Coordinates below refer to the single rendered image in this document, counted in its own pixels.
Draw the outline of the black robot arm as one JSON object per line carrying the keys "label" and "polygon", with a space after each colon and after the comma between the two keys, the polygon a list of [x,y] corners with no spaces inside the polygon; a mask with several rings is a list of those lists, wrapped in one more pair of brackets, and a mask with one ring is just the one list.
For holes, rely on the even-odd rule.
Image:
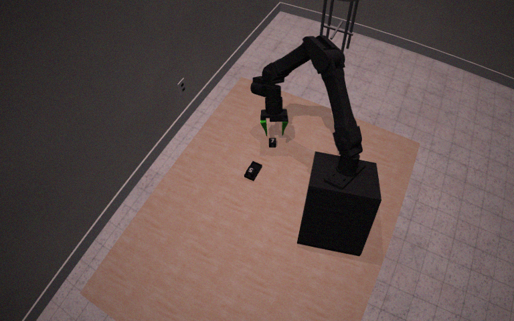
{"label": "black robot arm", "polygon": [[264,67],[262,76],[253,78],[250,89],[253,94],[266,97],[265,107],[266,100],[273,103],[281,100],[282,108],[281,86],[276,84],[284,82],[289,73],[309,60],[325,83],[333,112],[333,137],[341,155],[337,168],[325,177],[324,182],[342,190],[366,166],[361,161],[358,163],[359,153],[363,151],[362,136],[345,85],[344,53],[325,35],[306,36],[296,49]]}

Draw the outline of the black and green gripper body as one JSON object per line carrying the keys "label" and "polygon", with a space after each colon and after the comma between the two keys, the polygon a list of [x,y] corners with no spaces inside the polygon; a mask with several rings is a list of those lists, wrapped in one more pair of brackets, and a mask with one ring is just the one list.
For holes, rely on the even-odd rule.
{"label": "black and green gripper body", "polygon": [[270,119],[270,122],[288,122],[287,109],[281,112],[281,100],[272,103],[266,100],[266,110],[261,110],[260,120]]}

